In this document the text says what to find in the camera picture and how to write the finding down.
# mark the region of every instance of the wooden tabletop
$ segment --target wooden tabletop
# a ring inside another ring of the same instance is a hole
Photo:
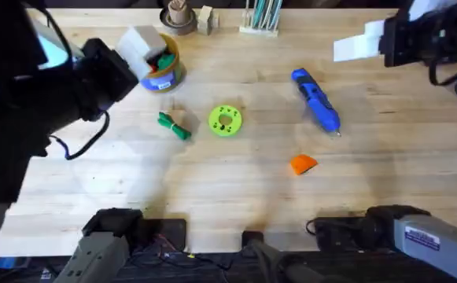
[[[128,25],[161,29],[157,9],[59,9],[53,16],[82,45],[110,46]],[[137,86],[110,109],[111,126],[93,148],[66,161],[57,144],[31,161],[20,199],[0,232],[0,255],[70,255],[81,228],[101,208],[140,208],[145,217],[183,217],[193,252],[232,252],[246,228],[267,242],[308,250],[304,224],[317,215],[409,204],[457,225],[457,97],[433,87],[420,64],[384,68],[381,58],[333,62],[333,42],[392,15],[384,9],[282,11],[276,39],[238,33],[241,10],[219,10],[221,28],[176,38],[185,81],[168,94]],[[340,113],[331,139],[290,80],[306,68]],[[239,108],[236,136],[206,123],[217,105]],[[193,131],[180,141],[159,111]],[[101,126],[78,122],[57,133],[74,151]],[[295,176],[304,153],[319,165]]]

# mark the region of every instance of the orange object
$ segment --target orange object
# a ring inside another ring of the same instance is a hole
[[[304,154],[300,154],[299,156],[293,158],[289,163],[297,175],[305,173],[307,170],[318,164],[317,160]]]

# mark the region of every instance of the wire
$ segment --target wire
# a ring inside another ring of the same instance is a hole
[[[5,278],[7,278],[9,275],[12,275],[12,274],[19,274],[19,273],[21,273],[22,271],[24,271],[24,270],[15,269],[15,270],[10,270],[10,271],[8,271],[8,272],[6,272],[6,273],[4,273],[4,274],[1,274],[1,275],[0,275],[0,281],[3,280],[3,279],[5,279]]]
[[[55,135],[50,135],[51,138],[53,138],[59,145],[61,145],[64,148],[65,151],[65,159],[66,160],[73,160],[75,158],[78,158],[82,156],[107,130],[109,127],[109,113],[107,111],[103,112],[104,114],[104,124],[102,125],[102,128],[93,136],[88,142],[75,154],[71,155],[69,153],[69,147],[63,141],[61,138],[55,136]]]
[[[221,270],[221,278],[223,279],[223,282],[224,283],[230,283],[230,281],[228,280],[228,277],[227,277],[227,272],[225,270]]]
[[[452,75],[451,77],[447,78],[443,82],[438,82],[437,75],[436,75],[436,70],[437,70],[437,65],[438,61],[440,58],[437,58],[431,62],[429,65],[429,81],[434,85],[434,86],[448,86],[452,83],[455,83],[457,81],[457,73],[455,75]]]
[[[308,227],[315,221],[313,220],[308,220],[307,223],[305,224],[305,230],[307,230],[307,233],[311,234],[312,236],[317,236],[315,232],[312,232]]]
[[[67,53],[68,57],[65,60],[65,62],[60,66],[60,67],[65,67],[69,71],[73,69],[73,63],[72,63],[72,50],[71,47],[69,46],[68,40],[65,38],[64,34],[62,33],[61,29],[58,27],[57,22],[55,19],[52,17],[50,12],[46,10],[43,7],[35,7],[39,12],[41,12],[43,15],[46,17],[46,22],[51,24],[52,28],[55,30],[55,33],[57,33],[58,38],[61,40],[62,46],[65,49],[65,52]]]

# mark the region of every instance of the sticker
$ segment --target sticker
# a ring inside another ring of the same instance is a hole
[[[41,273],[41,280],[49,280],[52,278],[52,274],[45,268]]]
[[[159,90],[163,90],[164,88],[168,88],[171,86],[171,82],[166,82],[158,85]]]
[[[404,237],[435,251],[440,250],[440,238],[422,230],[406,226],[404,227]]]
[[[141,84],[148,90],[163,90],[175,83],[174,72],[169,72],[158,78],[144,78]]]

